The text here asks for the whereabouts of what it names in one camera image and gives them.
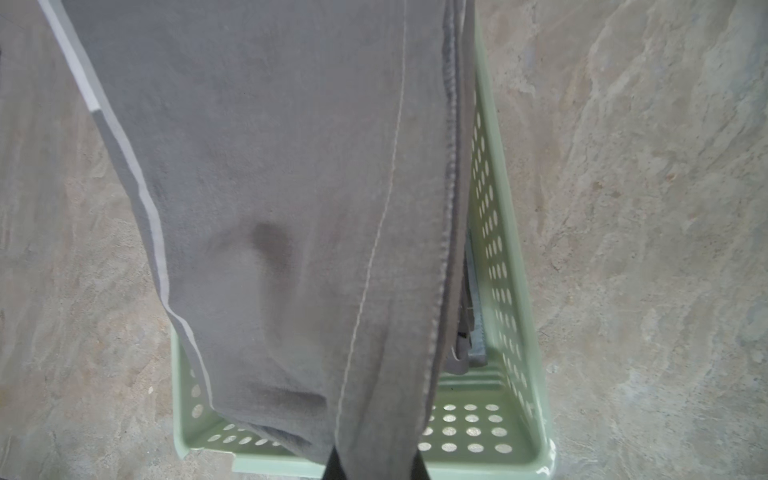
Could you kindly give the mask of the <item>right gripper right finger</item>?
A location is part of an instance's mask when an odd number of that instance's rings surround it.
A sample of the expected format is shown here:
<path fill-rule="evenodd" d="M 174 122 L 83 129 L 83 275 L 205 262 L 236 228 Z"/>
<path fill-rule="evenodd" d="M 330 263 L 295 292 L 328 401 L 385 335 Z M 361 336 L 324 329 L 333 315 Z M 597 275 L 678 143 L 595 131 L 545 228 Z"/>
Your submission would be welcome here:
<path fill-rule="evenodd" d="M 420 452 L 417 452 L 414 456 L 412 468 L 411 468 L 411 480 L 430 480 L 428 470 L 425 466 L 423 457 Z"/>

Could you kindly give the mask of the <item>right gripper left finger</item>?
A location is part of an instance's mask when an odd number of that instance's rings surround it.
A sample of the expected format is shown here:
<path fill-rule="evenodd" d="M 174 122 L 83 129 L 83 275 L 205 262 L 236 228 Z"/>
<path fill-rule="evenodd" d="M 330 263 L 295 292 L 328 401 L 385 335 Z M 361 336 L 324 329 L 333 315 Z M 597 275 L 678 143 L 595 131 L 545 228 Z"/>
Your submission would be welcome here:
<path fill-rule="evenodd" d="M 329 456 L 322 480 L 347 480 L 336 449 L 333 449 Z"/>

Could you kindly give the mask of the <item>green plastic basket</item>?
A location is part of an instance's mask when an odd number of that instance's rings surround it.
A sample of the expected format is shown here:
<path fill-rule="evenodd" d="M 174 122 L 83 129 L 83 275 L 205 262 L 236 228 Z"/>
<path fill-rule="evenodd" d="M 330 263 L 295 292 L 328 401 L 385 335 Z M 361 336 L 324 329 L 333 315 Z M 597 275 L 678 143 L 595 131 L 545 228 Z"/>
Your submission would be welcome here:
<path fill-rule="evenodd" d="M 532 314 L 487 54 L 475 43 L 469 232 L 488 363 L 439 380 L 419 442 L 433 479 L 549 479 L 556 470 L 544 368 Z M 323 467 L 223 420 L 204 402 L 178 338 L 171 341 L 173 439 L 179 457 L 208 450 L 239 473 L 318 479 Z"/>

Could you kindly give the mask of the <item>dark grey checked pillowcase front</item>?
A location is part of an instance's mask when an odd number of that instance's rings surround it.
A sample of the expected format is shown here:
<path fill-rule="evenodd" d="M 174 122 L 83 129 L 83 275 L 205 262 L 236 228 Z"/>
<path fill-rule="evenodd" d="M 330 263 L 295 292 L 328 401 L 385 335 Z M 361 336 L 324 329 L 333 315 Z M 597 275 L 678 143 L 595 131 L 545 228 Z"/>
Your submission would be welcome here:
<path fill-rule="evenodd" d="M 475 326 L 473 305 L 470 292 L 469 260 L 471 242 L 465 242 L 463 262 L 462 290 L 459 303 L 459 317 L 455 341 L 446 356 L 444 371 L 452 375 L 466 374 L 470 367 L 470 352 L 472 350 L 472 332 Z"/>

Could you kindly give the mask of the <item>blue pillowcase with stripes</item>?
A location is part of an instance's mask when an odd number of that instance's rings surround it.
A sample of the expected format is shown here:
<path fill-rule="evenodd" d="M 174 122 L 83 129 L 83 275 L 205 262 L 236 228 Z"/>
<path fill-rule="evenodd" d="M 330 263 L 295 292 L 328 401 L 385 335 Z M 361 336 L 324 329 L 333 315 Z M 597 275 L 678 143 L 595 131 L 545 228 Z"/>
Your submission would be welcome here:
<path fill-rule="evenodd" d="M 465 284 L 467 291 L 466 312 L 470 320 L 468 365 L 470 368 L 480 368 L 487 365 L 488 355 L 478 277 L 470 234 L 467 234 L 465 243 Z"/>

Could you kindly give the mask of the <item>plain grey pillowcase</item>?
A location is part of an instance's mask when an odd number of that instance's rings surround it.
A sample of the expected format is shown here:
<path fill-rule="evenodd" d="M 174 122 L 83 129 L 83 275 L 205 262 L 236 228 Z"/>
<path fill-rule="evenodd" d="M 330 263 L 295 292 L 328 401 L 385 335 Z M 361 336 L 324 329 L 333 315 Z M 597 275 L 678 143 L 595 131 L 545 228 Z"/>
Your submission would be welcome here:
<path fill-rule="evenodd" d="M 470 1 L 45 1 L 224 419 L 409 479 L 456 336 Z"/>

